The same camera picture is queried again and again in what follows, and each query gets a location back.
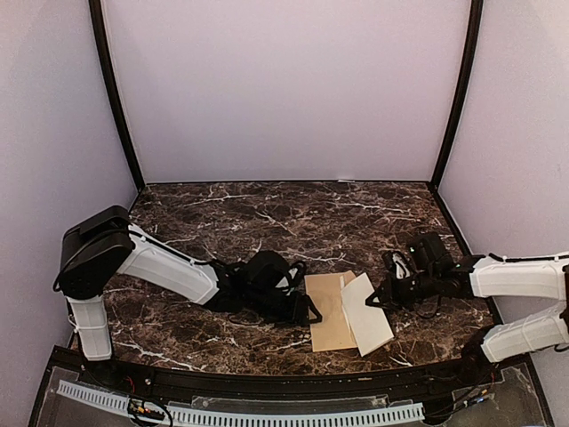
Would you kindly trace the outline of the grey paper sheet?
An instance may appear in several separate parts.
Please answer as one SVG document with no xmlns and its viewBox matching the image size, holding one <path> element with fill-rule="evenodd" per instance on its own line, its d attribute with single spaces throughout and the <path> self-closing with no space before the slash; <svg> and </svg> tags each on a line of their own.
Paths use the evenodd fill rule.
<svg viewBox="0 0 569 427">
<path fill-rule="evenodd" d="M 341 290 L 342 308 L 361 357 L 378 350 L 395 337 L 384 310 L 365 303 L 373 292 L 373 285 L 366 273 L 351 280 Z"/>
</svg>

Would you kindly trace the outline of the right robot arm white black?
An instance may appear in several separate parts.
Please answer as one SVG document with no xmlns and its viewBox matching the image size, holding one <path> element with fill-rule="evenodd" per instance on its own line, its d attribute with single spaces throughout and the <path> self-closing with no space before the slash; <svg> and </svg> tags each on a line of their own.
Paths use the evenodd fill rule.
<svg viewBox="0 0 569 427">
<path fill-rule="evenodd" d="M 547 348 L 568 348 L 568 255 L 508 258 L 471 255 L 455 261 L 449 253 L 423 254 L 417 248 L 405 258 L 398 251 L 384 257 L 388 275 L 369 294 L 366 305 L 384 310 L 411 309 L 430 297 L 486 299 L 504 310 L 515 300 L 535 301 L 536 308 L 504 317 L 487 329 L 470 352 L 454 366 L 453 377 L 471 386 L 497 363 Z"/>
</svg>

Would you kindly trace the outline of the brown paper envelope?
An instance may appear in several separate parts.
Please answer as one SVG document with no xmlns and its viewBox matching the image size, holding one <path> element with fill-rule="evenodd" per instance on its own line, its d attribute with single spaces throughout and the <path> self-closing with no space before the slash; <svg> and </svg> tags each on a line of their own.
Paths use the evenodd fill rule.
<svg viewBox="0 0 569 427">
<path fill-rule="evenodd" d="M 310 326 L 314 352 L 356 348 L 341 299 L 341 290 L 355 277 L 351 270 L 305 277 L 306 294 L 323 318 L 321 322 Z"/>
</svg>

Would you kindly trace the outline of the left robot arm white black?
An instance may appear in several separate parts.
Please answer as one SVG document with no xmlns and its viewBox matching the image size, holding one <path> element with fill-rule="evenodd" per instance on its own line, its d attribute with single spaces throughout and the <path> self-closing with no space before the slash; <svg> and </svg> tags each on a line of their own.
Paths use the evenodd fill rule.
<svg viewBox="0 0 569 427">
<path fill-rule="evenodd" d="M 323 316 L 300 291 L 307 265 L 273 251 L 247 262 L 200 261 L 151 237 L 113 205 L 63 236 L 60 271 L 52 289 L 65 296 L 90 371 L 107 388 L 125 380 L 115 361 L 103 291 L 115 275 L 145 280 L 214 312 L 256 312 L 270 323 L 309 326 Z"/>
</svg>

